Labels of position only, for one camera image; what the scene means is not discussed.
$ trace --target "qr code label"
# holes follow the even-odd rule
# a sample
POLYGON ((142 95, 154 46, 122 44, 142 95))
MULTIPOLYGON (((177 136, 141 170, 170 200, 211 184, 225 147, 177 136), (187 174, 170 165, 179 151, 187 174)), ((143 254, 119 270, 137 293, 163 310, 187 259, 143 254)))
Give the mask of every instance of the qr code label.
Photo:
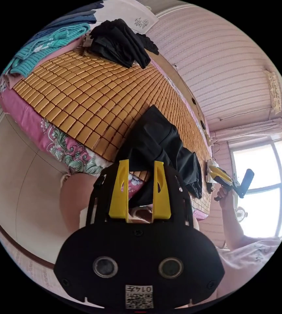
POLYGON ((126 285, 126 308, 146 309, 153 306, 153 286, 126 285))

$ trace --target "screw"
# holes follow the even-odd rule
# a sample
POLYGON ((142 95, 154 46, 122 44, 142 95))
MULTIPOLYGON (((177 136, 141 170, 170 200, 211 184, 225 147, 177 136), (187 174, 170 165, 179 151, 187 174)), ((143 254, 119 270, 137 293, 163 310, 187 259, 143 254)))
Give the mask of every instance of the screw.
POLYGON ((134 230, 133 234, 134 234, 135 236, 142 236, 143 231, 142 231, 142 230, 134 230))
POLYGON ((211 281, 207 284, 206 287, 207 287, 208 289, 213 289, 214 285, 215 285, 215 281, 214 281, 214 280, 211 280, 211 281))
POLYGON ((65 287, 69 287, 70 286, 70 283, 67 279, 63 278, 62 279, 62 285, 65 286, 65 287))

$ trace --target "person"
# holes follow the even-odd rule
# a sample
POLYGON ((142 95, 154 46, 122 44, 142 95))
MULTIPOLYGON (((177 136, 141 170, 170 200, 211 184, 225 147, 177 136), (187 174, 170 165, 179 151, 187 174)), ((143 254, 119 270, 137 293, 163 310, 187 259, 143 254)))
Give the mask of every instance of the person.
POLYGON ((228 249, 217 248, 225 275, 212 296, 200 304, 224 297, 245 285, 263 268, 282 241, 282 237, 246 236, 237 220, 234 191, 228 192, 221 187, 217 195, 220 197, 223 229, 228 247, 228 249))
MULTIPOLYGON (((85 226, 87 206, 95 180, 96 177, 84 173, 62 178, 60 208, 66 227, 72 233, 85 226)), ((228 192, 221 187, 217 195, 220 197, 223 229, 228 247, 228 249, 217 248, 225 275, 208 299, 199 304, 187 304, 180 308, 211 302, 238 290, 262 269, 282 241, 282 237, 246 236, 237 220, 233 190, 228 192)), ((141 211, 139 212, 130 215, 131 223, 151 222, 149 213, 143 216, 141 211)), ((194 218, 194 227, 199 230, 196 218, 194 218)))

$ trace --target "bed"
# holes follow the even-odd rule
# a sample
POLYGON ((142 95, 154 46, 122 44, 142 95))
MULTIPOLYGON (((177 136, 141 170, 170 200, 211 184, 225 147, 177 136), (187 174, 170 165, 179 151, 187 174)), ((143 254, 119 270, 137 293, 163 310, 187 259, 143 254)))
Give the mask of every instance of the bed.
MULTIPOLYGON (((72 50, 39 63, 10 89, 0 78, 0 103, 37 147, 64 163, 70 173, 98 176, 115 158, 138 118, 156 105, 173 123, 184 146, 199 159, 203 194, 192 197, 197 220, 209 214, 211 195, 205 182, 210 150, 187 100, 160 66, 127 69, 72 50)), ((129 197, 147 173, 129 175, 129 197)))

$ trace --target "window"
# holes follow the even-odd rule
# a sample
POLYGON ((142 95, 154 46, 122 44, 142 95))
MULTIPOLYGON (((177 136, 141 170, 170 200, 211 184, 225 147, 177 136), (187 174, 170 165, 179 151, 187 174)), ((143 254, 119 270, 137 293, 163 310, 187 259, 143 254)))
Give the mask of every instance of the window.
POLYGON ((282 140, 256 147, 231 150, 234 173, 239 181, 248 168, 255 173, 243 199, 237 197, 248 216, 240 222, 245 235, 282 235, 282 140))

